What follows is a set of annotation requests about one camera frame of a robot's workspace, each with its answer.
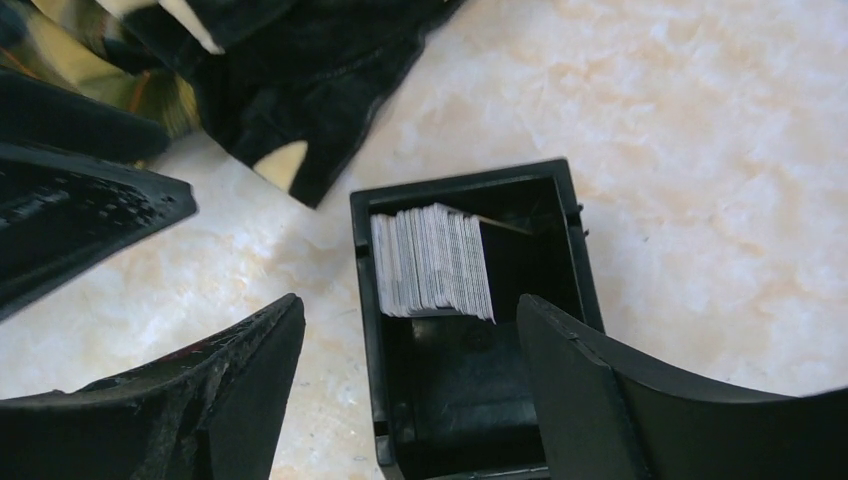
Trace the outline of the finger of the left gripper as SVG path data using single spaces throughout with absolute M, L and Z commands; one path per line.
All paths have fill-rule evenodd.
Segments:
M 165 152 L 158 123 L 36 80 L 1 71 L 1 141 L 133 163 Z

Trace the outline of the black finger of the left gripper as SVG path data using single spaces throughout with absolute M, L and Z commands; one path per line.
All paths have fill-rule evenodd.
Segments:
M 186 182 L 80 154 L 2 144 L 2 318 L 196 211 Z

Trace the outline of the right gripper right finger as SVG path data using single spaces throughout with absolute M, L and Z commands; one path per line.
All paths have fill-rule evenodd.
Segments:
M 554 479 L 843 479 L 847 392 L 778 395 L 636 350 L 544 299 L 517 323 Z

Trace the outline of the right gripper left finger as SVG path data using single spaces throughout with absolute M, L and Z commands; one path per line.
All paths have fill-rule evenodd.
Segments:
M 301 353 L 288 294 L 210 337 L 80 390 L 1 404 L 5 479 L 266 479 Z

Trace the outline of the black card box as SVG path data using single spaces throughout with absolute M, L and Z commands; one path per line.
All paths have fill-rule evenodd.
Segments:
M 378 304 L 370 219 L 441 203 L 491 220 L 497 319 L 398 319 Z M 534 294 L 603 328 L 564 158 L 354 192 L 350 197 L 376 458 L 388 479 L 545 479 L 516 324 Z

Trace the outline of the stack of white cards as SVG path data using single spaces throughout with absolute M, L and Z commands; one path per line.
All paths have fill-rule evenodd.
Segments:
M 491 219 L 434 203 L 370 217 L 380 311 L 394 318 L 495 321 L 484 253 Z

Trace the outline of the yellow black plaid cloth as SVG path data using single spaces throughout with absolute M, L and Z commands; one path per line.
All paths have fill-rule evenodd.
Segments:
M 97 1 L 4 1 L 1 71 L 154 121 L 171 142 L 200 128 L 191 86 Z

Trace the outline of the black floral plush blanket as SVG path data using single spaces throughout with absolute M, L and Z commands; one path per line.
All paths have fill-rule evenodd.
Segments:
M 107 1 L 192 88 L 205 132 L 314 208 L 455 1 Z

